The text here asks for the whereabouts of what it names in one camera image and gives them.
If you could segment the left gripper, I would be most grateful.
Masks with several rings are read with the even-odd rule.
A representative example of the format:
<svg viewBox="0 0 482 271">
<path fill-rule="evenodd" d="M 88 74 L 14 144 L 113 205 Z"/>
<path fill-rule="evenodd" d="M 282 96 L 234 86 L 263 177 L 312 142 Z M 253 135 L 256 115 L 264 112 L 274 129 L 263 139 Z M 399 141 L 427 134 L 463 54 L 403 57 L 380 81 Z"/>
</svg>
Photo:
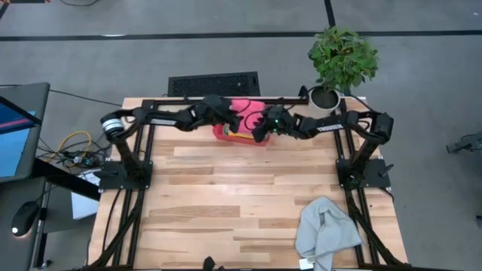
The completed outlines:
<svg viewBox="0 0 482 271">
<path fill-rule="evenodd" d="M 190 129 L 200 126 L 228 124 L 233 133 L 238 133 L 242 117 L 231 108 L 231 100 L 222 96 L 208 95 L 190 107 L 193 123 Z"/>
</svg>

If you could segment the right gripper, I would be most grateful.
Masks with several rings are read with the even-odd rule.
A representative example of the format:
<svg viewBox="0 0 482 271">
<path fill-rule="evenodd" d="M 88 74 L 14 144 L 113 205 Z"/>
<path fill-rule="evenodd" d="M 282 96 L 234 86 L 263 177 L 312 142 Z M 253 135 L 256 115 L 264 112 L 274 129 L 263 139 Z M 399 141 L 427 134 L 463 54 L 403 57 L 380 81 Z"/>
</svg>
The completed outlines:
<svg viewBox="0 0 482 271">
<path fill-rule="evenodd" d="M 253 139 L 257 143 L 262 142 L 270 133 L 301 139 L 302 134 L 297 127 L 297 122 L 298 119 L 282 106 L 265 108 L 254 122 Z"/>
</svg>

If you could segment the translucent pink plastic bin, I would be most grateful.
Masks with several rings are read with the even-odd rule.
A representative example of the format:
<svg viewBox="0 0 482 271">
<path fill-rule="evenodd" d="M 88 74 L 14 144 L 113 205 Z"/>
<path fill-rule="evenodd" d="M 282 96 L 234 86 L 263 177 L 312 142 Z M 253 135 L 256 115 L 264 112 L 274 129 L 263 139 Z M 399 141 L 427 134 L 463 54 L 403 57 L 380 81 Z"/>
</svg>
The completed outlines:
<svg viewBox="0 0 482 271">
<path fill-rule="evenodd" d="M 270 140 L 269 135 L 262 142 L 256 142 L 254 139 L 231 136 L 224 132 L 224 127 L 222 125 L 213 126 L 212 132 L 218 140 L 222 140 L 226 142 L 235 142 L 235 143 L 240 143 L 244 145 L 266 146 L 268 145 L 268 142 Z"/>
</svg>

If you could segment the pink microfiber towel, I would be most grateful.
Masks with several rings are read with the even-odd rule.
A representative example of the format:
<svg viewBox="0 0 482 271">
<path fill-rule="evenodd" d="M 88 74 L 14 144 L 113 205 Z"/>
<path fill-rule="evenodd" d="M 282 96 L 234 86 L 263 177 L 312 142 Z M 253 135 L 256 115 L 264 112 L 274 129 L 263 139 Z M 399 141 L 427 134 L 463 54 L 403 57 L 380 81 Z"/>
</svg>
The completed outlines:
<svg viewBox="0 0 482 271">
<path fill-rule="evenodd" d="M 262 118 L 266 104 L 251 99 L 231 99 L 231 108 L 238 117 L 242 117 L 238 132 L 252 134 L 255 124 Z"/>
</svg>

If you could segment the grey microfiber towel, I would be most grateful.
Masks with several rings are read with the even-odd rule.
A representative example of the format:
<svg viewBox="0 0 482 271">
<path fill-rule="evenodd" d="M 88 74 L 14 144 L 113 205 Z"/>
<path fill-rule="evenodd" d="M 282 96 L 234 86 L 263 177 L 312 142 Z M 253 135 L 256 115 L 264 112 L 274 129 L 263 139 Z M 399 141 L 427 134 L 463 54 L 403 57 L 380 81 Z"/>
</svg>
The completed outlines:
<svg viewBox="0 0 482 271">
<path fill-rule="evenodd" d="M 313 271 L 331 271 L 334 255 L 363 243 L 353 220 L 327 197 L 303 208 L 295 250 Z"/>
</svg>

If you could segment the white plant pot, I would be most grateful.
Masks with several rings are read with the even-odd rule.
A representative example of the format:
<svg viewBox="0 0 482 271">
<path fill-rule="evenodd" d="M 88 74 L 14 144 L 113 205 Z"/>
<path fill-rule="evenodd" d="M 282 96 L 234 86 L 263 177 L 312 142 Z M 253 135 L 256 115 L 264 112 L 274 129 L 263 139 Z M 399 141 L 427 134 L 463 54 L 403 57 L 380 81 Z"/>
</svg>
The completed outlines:
<svg viewBox="0 0 482 271">
<path fill-rule="evenodd" d="M 340 100 L 340 94 L 336 90 L 327 90 L 322 86 L 308 90 L 308 106 L 319 115 L 329 115 L 339 106 Z"/>
</svg>

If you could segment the green leafy plant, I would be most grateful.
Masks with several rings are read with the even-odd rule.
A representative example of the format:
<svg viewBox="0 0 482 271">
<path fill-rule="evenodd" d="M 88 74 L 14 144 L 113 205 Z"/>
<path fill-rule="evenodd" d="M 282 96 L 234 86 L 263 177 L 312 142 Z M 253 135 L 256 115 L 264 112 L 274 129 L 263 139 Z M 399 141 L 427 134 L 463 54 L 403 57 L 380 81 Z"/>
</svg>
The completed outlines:
<svg viewBox="0 0 482 271">
<path fill-rule="evenodd" d="M 316 35 L 307 56 L 319 74 L 317 83 L 326 90 L 348 93 L 378 71 L 377 50 L 358 33 L 336 26 Z"/>
</svg>

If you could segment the white paper sheet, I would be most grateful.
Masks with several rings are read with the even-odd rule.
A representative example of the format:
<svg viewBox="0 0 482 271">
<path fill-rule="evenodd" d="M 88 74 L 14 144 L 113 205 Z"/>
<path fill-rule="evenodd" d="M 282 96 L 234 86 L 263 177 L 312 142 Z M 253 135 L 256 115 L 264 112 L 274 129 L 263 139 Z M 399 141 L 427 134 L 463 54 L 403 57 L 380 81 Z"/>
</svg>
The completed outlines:
<svg viewBox="0 0 482 271">
<path fill-rule="evenodd" d="M 79 177 L 99 186 L 100 179 L 94 175 L 95 172 L 99 171 L 99 169 L 90 169 L 87 171 L 83 171 Z M 75 220 L 80 220 L 90 215 L 94 215 L 97 213 L 99 208 L 99 201 L 87 198 L 80 194 L 71 192 L 71 199 L 72 199 L 72 218 Z"/>
</svg>

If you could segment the black metal stand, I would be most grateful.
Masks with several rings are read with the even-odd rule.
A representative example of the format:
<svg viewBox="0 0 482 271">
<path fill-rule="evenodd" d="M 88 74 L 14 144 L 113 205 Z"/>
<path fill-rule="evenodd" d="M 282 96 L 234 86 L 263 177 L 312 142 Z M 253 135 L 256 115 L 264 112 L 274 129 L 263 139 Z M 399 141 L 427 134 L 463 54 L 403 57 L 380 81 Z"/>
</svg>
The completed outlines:
<svg viewBox="0 0 482 271">
<path fill-rule="evenodd" d="M 448 154 L 457 154 L 465 151 L 482 151 L 482 132 L 463 135 L 458 141 L 446 145 Z"/>
</svg>

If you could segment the laptop screen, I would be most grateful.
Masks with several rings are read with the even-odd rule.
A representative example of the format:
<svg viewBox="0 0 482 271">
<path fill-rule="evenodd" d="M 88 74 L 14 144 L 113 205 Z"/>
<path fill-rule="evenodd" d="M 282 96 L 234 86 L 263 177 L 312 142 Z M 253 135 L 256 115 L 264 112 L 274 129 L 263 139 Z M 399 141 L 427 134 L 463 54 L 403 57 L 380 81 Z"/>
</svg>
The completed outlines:
<svg viewBox="0 0 482 271">
<path fill-rule="evenodd" d="M 0 87 L 0 184 L 29 178 L 49 83 Z"/>
</svg>

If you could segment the black computer mouse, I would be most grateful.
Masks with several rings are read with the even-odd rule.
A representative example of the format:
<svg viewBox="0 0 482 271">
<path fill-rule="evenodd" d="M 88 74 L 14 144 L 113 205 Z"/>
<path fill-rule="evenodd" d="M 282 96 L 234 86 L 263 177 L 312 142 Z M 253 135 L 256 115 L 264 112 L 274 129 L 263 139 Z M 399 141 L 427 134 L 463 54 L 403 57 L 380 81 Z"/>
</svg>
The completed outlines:
<svg viewBox="0 0 482 271">
<path fill-rule="evenodd" d="M 26 235 L 34 224 L 39 209 L 37 201 L 28 201 L 22 204 L 12 219 L 12 233 L 17 237 Z"/>
</svg>

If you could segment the dark grey side desk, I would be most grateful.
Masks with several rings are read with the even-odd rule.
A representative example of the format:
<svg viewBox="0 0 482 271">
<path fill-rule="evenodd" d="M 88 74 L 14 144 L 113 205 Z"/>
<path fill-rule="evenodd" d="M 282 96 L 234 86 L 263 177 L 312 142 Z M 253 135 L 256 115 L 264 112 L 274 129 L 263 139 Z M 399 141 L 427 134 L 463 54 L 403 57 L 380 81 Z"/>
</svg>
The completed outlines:
<svg viewBox="0 0 482 271">
<path fill-rule="evenodd" d="M 66 213 L 72 207 L 66 198 L 71 192 L 100 200 L 96 185 L 40 159 L 35 160 L 29 178 L 0 184 L 0 271 L 51 265 L 45 257 L 48 234 L 73 223 Z M 37 201 L 40 209 L 29 232 L 17 237 L 11 231 L 12 219 L 28 201 Z"/>
</svg>

